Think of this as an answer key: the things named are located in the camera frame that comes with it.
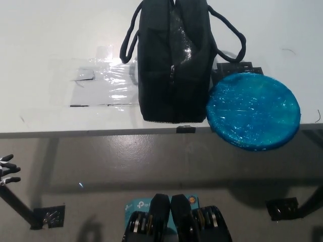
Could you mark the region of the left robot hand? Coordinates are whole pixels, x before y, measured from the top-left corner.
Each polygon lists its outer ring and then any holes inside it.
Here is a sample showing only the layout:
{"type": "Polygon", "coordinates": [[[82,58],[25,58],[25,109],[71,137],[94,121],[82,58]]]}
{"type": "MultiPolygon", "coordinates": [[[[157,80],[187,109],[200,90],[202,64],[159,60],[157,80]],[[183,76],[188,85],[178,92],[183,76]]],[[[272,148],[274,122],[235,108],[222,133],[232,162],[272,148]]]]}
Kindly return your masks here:
{"type": "Polygon", "coordinates": [[[21,170],[20,167],[11,163],[13,158],[13,154],[1,157],[1,187],[21,181],[20,177],[9,176],[10,174],[18,173],[21,170]]]}

